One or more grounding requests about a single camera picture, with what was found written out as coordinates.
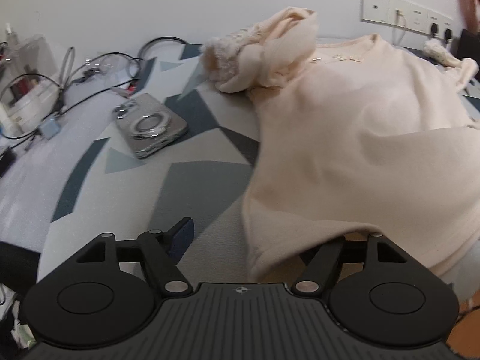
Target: white cable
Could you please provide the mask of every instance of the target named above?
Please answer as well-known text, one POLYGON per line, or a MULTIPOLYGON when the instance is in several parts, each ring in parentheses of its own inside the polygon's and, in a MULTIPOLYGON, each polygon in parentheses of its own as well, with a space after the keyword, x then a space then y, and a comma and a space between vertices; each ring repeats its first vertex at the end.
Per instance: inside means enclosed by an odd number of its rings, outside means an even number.
POLYGON ((402 13, 402 11, 400 11, 400 10, 397 9, 397 19, 398 19, 399 17, 402 17, 402 18, 403 18, 403 21, 404 21, 403 28, 404 28, 404 30, 403 30, 402 36, 400 36, 400 39, 399 39, 397 42, 394 41, 394 46, 399 46, 400 43, 402 43, 402 40, 403 40, 405 34, 407 33, 407 18, 406 18, 405 15, 402 13))

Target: wall socket panel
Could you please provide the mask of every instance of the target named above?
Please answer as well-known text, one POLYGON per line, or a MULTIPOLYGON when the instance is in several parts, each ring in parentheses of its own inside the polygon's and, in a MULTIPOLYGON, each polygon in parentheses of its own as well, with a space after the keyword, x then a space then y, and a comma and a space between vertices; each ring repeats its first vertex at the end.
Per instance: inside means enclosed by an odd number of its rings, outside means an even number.
POLYGON ((438 36, 443 38, 447 28, 453 31, 453 20, 433 10, 406 0, 362 0, 362 20, 385 24, 409 31, 430 34, 433 23, 438 24, 438 36))

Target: wooden floor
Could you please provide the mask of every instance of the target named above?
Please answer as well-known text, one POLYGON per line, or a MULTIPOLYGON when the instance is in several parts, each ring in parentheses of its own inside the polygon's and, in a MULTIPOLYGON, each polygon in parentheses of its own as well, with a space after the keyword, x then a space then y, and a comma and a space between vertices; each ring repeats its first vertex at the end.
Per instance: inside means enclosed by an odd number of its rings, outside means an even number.
MULTIPOLYGON (((480 305, 480 291, 473 297, 473 305, 480 305)), ((460 311, 465 309, 466 304, 462 304, 460 311)), ((480 310, 473 311, 454 327, 448 345, 462 356, 480 357, 480 310)))

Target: magnetic ring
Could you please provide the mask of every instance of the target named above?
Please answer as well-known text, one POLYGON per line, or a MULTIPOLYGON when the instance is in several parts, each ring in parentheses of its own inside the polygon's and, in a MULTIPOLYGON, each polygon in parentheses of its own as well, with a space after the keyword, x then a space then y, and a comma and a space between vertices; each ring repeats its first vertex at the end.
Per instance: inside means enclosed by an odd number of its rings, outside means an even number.
POLYGON ((146 114, 130 125, 131 136, 136 139, 154 138, 166 132, 171 116, 166 112, 146 114))

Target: beige shirt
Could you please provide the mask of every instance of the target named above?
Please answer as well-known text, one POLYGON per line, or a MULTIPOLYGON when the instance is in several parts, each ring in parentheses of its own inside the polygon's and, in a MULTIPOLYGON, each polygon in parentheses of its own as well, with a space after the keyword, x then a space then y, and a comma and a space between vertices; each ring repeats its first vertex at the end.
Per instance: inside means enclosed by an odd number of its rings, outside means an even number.
MULTIPOLYGON (((305 12, 299 23, 315 18, 305 12)), ((441 72, 378 35, 296 54, 302 32, 286 35, 273 51, 256 43, 248 84, 261 124, 243 203, 250 278, 359 230, 384 233, 441 275, 480 235, 480 131, 457 95, 475 62, 441 72)))

